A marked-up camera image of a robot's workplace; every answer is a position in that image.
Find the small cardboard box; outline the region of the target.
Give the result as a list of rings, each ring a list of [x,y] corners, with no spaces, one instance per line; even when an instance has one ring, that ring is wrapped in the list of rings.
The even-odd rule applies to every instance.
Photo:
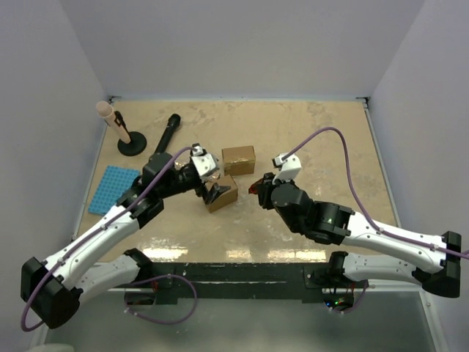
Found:
[[[238,198],[238,187],[237,184],[234,180],[234,178],[231,175],[225,175],[223,177],[220,177],[216,181],[213,182],[208,182],[205,185],[205,188],[209,188],[213,183],[219,183],[220,185],[223,186],[230,186],[231,189],[224,194],[220,195],[219,198],[217,198],[214,203],[210,205],[205,205],[206,209],[210,212],[213,213],[217,210],[220,210],[221,208],[226,207],[227,205],[230,205],[234,202],[237,201]]]

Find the taped cardboard box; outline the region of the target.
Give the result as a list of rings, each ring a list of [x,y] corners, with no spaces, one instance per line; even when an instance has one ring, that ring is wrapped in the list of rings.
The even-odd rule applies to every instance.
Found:
[[[228,147],[221,152],[225,175],[241,176],[254,173],[256,155],[252,145]]]

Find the red black utility knife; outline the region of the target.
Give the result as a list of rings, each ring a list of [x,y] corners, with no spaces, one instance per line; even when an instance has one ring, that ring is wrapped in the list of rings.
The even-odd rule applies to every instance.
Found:
[[[264,180],[261,178],[254,182],[248,189],[249,194],[259,195],[264,190]]]

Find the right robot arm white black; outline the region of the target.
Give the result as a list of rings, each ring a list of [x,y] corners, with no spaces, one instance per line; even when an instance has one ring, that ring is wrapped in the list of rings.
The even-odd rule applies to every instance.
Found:
[[[333,202],[315,201],[294,181],[267,173],[249,194],[265,210],[274,209],[289,230],[324,245],[355,246],[376,256],[332,254],[325,278],[336,288],[370,279],[409,282],[428,293],[457,298],[461,289],[462,237],[447,231],[425,235],[368,220],[365,215]]]

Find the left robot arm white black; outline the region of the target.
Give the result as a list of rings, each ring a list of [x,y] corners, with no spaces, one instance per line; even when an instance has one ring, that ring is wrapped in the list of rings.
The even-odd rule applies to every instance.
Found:
[[[23,331],[36,329],[26,324],[29,311],[39,317],[41,324],[56,329],[66,324],[85,301],[111,288],[145,287],[159,279],[151,259],[138,249],[129,249],[104,265],[97,261],[159,215],[164,199],[187,191],[207,198],[205,185],[219,170],[218,159],[200,145],[187,150],[190,160],[180,169],[174,166],[180,152],[152,155],[132,186],[80,238],[44,260],[32,257],[23,264]]]

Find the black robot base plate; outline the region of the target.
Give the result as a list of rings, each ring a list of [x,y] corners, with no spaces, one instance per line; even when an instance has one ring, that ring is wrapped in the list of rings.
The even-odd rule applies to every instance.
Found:
[[[322,303],[323,295],[350,293],[364,287],[348,279],[327,279],[327,263],[153,263],[137,281],[161,276],[157,284],[122,284],[121,288],[148,289],[159,304],[176,304],[193,298],[193,291],[180,279],[192,283],[199,299],[297,300]]]

